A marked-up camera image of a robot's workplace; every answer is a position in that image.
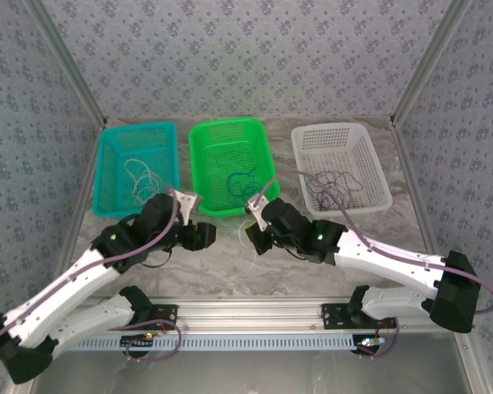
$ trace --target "gray marble table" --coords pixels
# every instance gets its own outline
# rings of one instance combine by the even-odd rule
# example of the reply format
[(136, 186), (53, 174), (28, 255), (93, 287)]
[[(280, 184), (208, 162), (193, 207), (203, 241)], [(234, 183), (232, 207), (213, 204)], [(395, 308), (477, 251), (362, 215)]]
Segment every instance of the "gray marble table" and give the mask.
[[(181, 190), (191, 189), (191, 166), (188, 152), (190, 129), (207, 118), (169, 119), (177, 125)], [(355, 215), (356, 224), (369, 237), (405, 249), (424, 251), (422, 235), (417, 224), (408, 187), (394, 146), (389, 121), (376, 118), (319, 118), (319, 117), (265, 117), (270, 148), (276, 171), (295, 169), (291, 131), (297, 126), (335, 121), (355, 121), (369, 131), (372, 143), (389, 183), (393, 204), (378, 213)], [(108, 126), (120, 126), (111, 120)], [(302, 213), (306, 211), (297, 176), (281, 180), (281, 198), (294, 204)], [(197, 216), (195, 220), (212, 222), (218, 227), (218, 239), (209, 249), (188, 252), (174, 249), (172, 258), (162, 268), (133, 267), (115, 282), (99, 290), (100, 295), (111, 295), (128, 285), (139, 286), (149, 296), (350, 296), (358, 284), (384, 285), (383, 279), (356, 270), (342, 270), (326, 264), (302, 262), (285, 253), (271, 250), (255, 256), (244, 231), (243, 246), (238, 238), (238, 228), (247, 217), (215, 219)], [(80, 234), (73, 252), (73, 261), (90, 246), (93, 240), (113, 220), (96, 217), (89, 202), (82, 220)], [(164, 261), (166, 254), (150, 255), (148, 263)]]

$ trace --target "green basket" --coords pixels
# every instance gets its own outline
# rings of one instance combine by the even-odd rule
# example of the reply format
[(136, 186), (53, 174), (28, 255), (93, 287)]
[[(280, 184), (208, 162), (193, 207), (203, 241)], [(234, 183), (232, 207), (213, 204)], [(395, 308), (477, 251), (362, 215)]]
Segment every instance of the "green basket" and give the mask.
[[(263, 123), (251, 117), (207, 121), (188, 137), (193, 189), (202, 198), (200, 211), (227, 218), (245, 214), (248, 199), (276, 175)], [(279, 183), (266, 192), (279, 196)]]

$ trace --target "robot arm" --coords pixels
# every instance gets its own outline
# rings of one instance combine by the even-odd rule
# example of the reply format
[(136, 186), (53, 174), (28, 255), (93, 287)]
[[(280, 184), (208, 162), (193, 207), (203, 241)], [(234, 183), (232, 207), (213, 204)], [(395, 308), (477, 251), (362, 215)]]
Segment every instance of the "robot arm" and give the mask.
[[(352, 294), (347, 311), (356, 325), (369, 319), (429, 314), (431, 320), (454, 332), (470, 332), (477, 306), (479, 285), (439, 269), (413, 266), (390, 259), (363, 245), (357, 234), (344, 225), (320, 220), (310, 222), (291, 204), (265, 197), (255, 206), (257, 195), (246, 207), (256, 223), (246, 229), (256, 252), (263, 254), (273, 246), (296, 253), (312, 263), (329, 263), (374, 273), (405, 287), (379, 289), (359, 286)], [(368, 239), (380, 250), (425, 264), (452, 267), (475, 274), (468, 258), (449, 252), (439, 255), (414, 253)]]
[[(215, 242), (215, 226), (195, 224), (190, 220), (189, 215), (196, 209), (199, 197), (178, 191), (175, 194), (179, 203), (175, 213), (178, 221), (152, 248), (113, 264), (100, 264), (83, 270), (91, 263), (135, 250), (153, 240), (172, 217), (173, 197), (170, 195), (156, 195), (146, 203), (139, 215), (106, 227), (63, 275), (24, 304), (0, 314), (0, 330), (16, 323), (0, 336), (0, 360), (13, 382), (31, 380), (66, 348), (85, 337), (150, 319), (153, 305), (135, 286), (126, 287), (119, 295), (91, 309), (68, 315), (100, 287), (123, 275), (132, 266), (144, 262), (151, 251), (171, 252), (176, 245), (187, 250), (202, 250)], [(30, 305), (49, 293), (53, 294), (41, 306), (21, 321), (18, 320)]]

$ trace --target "white basket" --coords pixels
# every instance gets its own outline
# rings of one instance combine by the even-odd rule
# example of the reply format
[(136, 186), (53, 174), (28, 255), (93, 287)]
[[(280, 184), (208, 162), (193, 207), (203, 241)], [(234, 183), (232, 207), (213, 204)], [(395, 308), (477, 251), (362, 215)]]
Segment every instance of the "white basket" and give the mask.
[[(381, 211), (393, 203), (380, 161), (364, 126), (359, 123), (328, 123), (297, 127), (293, 130), (292, 140), (297, 169), (311, 175), (329, 172), (323, 179), (337, 181), (341, 185), (336, 186), (335, 191), (349, 213)], [(310, 213), (317, 217), (342, 214), (328, 196), (311, 195), (306, 181), (300, 176), (305, 205)]]

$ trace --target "patterned wallpaper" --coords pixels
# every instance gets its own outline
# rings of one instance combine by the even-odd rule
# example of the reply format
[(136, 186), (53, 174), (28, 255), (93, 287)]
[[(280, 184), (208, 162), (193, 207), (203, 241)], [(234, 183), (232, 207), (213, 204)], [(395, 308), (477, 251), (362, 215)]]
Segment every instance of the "patterned wallpaper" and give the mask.
[(95, 135), (23, 2), (0, 0), (1, 311), (48, 283)]
[(449, 0), (44, 0), (106, 117), (390, 114)]
[[(476, 0), (402, 125), (441, 251), (493, 282), (493, 0)], [(493, 314), (477, 319), (493, 368)]]

